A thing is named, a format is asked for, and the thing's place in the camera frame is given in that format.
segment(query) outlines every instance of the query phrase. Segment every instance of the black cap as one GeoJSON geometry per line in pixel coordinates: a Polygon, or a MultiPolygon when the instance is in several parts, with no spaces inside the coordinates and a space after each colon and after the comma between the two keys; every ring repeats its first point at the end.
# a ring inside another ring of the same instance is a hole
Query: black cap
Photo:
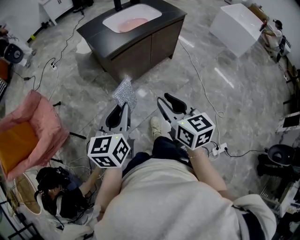
{"type": "Polygon", "coordinates": [[[278,28],[281,30],[282,29],[282,22],[279,20],[276,20],[275,23],[278,25],[278,28]]]}

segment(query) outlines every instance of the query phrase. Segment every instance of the white t-shirt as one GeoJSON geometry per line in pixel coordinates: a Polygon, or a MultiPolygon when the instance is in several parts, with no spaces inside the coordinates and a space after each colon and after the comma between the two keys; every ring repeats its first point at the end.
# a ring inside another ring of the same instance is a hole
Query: white t-shirt
{"type": "Polygon", "coordinates": [[[95,236],[98,240],[249,239],[232,205],[252,211],[266,240],[272,238],[275,216],[260,196],[232,202],[199,182],[189,167],[175,160],[150,159],[123,178],[120,194],[95,225],[95,236]]]}
{"type": "Polygon", "coordinates": [[[267,38],[270,43],[270,48],[277,48],[277,47],[279,47],[279,44],[282,39],[282,32],[278,29],[273,30],[273,32],[275,33],[275,36],[267,35],[267,38]]]}

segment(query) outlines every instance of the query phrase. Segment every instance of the white wall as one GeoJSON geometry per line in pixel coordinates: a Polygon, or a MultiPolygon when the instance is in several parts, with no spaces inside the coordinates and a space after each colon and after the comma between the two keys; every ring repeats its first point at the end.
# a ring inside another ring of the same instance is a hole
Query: white wall
{"type": "Polygon", "coordinates": [[[282,22],[282,33],[291,43],[288,58],[292,64],[300,68],[300,6],[295,0],[253,0],[262,5],[263,11],[271,18],[282,22]]]}
{"type": "Polygon", "coordinates": [[[0,0],[0,23],[8,23],[14,35],[25,42],[48,20],[38,0],[0,0]]]}

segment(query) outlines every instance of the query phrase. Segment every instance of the orange chair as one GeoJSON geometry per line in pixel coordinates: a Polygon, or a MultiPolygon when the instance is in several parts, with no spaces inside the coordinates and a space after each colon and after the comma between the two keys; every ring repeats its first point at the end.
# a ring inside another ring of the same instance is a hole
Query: orange chair
{"type": "Polygon", "coordinates": [[[0,161],[8,181],[36,165],[46,165],[67,137],[47,98],[31,90],[24,102],[0,121],[0,161]]]}

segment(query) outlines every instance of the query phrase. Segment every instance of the white shoe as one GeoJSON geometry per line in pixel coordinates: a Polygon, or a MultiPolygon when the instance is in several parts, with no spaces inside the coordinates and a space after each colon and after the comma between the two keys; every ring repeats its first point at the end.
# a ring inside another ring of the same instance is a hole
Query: white shoe
{"type": "Polygon", "coordinates": [[[154,140],[161,136],[161,126],[158,117],[152,117],[150,120],[150,126],[154,140]]]}

